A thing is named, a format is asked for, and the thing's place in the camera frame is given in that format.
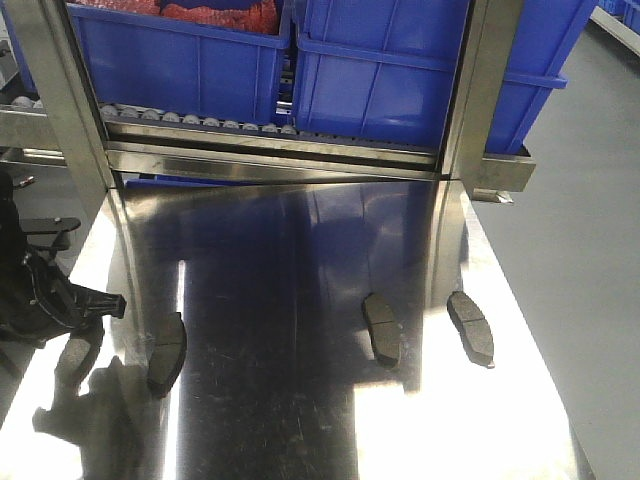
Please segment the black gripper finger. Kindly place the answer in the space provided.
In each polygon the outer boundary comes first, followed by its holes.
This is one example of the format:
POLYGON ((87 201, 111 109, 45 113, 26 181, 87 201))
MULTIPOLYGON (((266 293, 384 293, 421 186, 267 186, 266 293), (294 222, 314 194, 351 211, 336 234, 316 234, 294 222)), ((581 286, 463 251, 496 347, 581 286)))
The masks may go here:
POLYGON ((100 317, 109 315, 123 318, 126 311, 126 299, 120 294, 92 292, 87 296, 85 311, 88 315, 100 317))

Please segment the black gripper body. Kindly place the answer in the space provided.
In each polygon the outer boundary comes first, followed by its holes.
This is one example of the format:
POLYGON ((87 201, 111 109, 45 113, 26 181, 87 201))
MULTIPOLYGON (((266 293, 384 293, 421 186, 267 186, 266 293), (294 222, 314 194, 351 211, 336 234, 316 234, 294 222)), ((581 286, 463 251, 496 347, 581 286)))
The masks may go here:
POLYGON ((41 348, 67 333, 92 328, 78 286, 57 264, 28 249, 15 262, 1 264, 1 338, 41 348))

